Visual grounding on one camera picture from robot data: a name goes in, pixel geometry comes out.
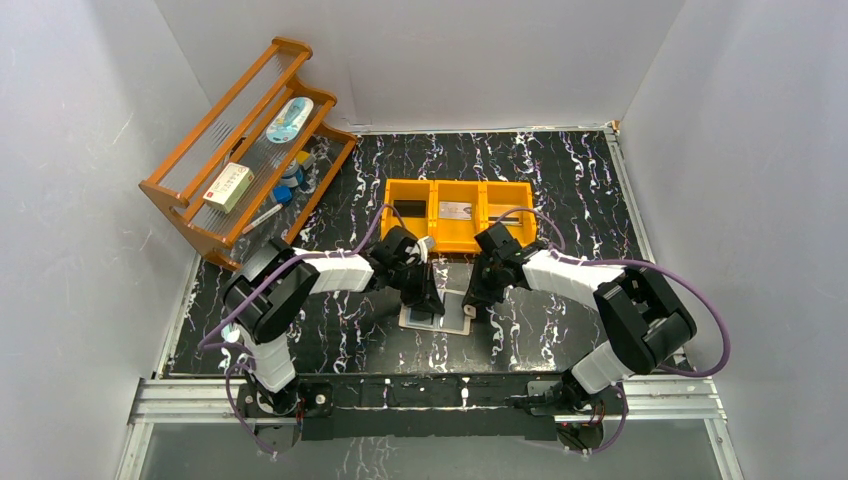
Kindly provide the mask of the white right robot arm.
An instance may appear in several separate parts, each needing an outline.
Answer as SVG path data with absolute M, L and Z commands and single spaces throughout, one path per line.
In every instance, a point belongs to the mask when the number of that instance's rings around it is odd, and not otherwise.
M 528 387 L 510 404 L 534 415 L 573 412 L 604 390 L 653 372 L 691 340 L 697 326 L 665 276 L 650 266 L 592 265 L 540 241 L 522 245 L 502 223 L 476 235 L 464 309 L 501 303 L 510 287 L 563 296 L 595 310 L 607 336 L 547 388 Z

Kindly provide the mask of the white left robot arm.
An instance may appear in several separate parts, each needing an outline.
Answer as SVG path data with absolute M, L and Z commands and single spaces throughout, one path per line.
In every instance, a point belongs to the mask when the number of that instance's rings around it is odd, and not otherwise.
M 251 353 L 248 393 L 260 408 L 288 415 L 300 402 L 286 333 L 312 295 L 393 288 L 404 306 L 443 315 L 426 246 L 402 226 L 358 251 L 315 252 L 273 241 L 230 279 L 225 305 Z

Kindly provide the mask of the black credit card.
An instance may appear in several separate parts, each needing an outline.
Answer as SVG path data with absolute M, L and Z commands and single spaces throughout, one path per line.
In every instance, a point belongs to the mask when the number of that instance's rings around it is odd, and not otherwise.
M 429 312 L 410 309 L 407 313 L 406 325 L 410 328 L 432 328 L 434 315 Z

